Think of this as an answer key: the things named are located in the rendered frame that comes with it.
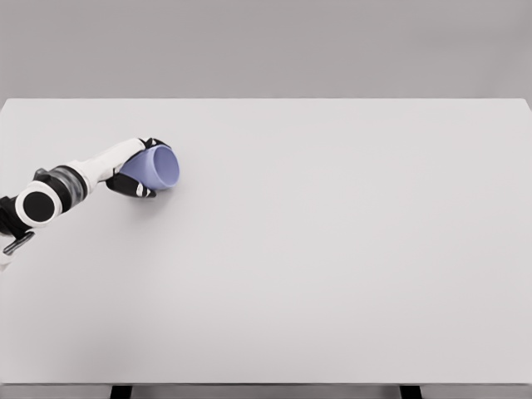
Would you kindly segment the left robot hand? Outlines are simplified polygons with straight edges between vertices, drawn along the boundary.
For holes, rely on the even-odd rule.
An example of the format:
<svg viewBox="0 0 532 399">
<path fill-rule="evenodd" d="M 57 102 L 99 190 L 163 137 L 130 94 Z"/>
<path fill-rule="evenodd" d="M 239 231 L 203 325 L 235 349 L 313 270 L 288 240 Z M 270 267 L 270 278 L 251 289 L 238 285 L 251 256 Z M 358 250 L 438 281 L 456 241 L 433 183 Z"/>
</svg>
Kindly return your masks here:
<svg viewBox="0 0 532 399">
<path fill-rule="evenodd" d="M 120 173 L 122 166 L 133 156 L 156 145 L 166 145 L 154 138 L 130 139 L 111 147 L 96 157 L 98 172 L 96 181 L 118 194 L 133 198 L 154 198 L 159 190 L 151 190 L 139 181 Z"/>
</svg>

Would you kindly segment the lavender plastic cup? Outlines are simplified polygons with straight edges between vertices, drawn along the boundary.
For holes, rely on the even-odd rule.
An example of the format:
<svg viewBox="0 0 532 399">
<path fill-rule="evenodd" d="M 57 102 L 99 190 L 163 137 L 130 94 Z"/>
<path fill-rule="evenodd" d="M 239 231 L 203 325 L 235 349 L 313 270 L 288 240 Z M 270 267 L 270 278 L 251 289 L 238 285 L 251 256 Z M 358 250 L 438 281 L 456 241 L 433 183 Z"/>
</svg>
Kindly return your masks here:
<svg viewBox="0 0 532 399">
<path fill-rule="evenodd" d="M 180 166 L 174 151 L 167 145 L 156 145 L 133 156 L 120 173 L 142 183 L 151 190 L 174 187 L 180 177 Z"/>
</svg>

